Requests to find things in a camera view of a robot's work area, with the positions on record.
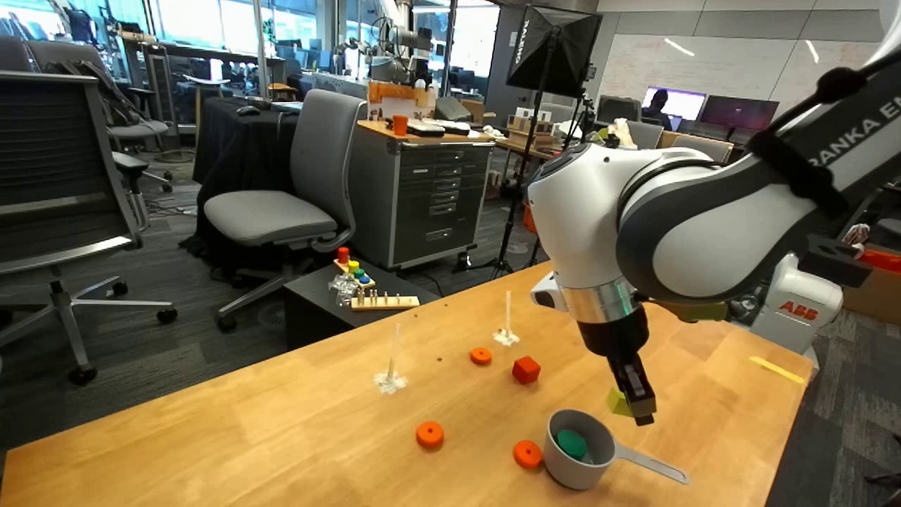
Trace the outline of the white ABB robot base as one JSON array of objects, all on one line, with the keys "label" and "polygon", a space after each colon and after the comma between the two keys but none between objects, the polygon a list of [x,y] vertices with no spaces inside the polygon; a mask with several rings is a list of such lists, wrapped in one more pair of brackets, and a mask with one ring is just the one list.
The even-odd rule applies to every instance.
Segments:
[{"label": "white ABB robot base", "polygon": [[807,353],[816,334],[835,320],[844,293],[835,283],[799,268],[795,253],[786,253],[769,283],[752,334],[790,353]]}]

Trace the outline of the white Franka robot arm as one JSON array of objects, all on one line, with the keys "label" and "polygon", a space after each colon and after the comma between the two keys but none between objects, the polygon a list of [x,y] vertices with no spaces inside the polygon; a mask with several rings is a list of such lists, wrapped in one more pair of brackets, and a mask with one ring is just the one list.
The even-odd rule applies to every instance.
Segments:
[{"label": "white Franka robot arm", "polygon": [[726,166],[688,146],[597,144],[543,165],[527,200],[552,272],[531,300],[576,321],[643,425],[655,415],[640,359],[647,303],[719,303],[726,321],[807,353],[841,286],[802,251],[899,173],[899,104],[901,27],[889,27],[862,69],[827,72]]}]

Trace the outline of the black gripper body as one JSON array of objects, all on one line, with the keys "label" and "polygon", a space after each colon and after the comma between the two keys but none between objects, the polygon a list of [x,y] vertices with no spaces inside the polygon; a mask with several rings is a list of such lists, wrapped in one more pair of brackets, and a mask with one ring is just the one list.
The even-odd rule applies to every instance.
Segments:
[{"label": "black gripper body", "polygon": [[655,393],[647,380],[640,351],[647,345],[647,313],[634,310],[613,321],[576,321],[582,345],[607,360],[617,390],[630,407],[654,407]]}]

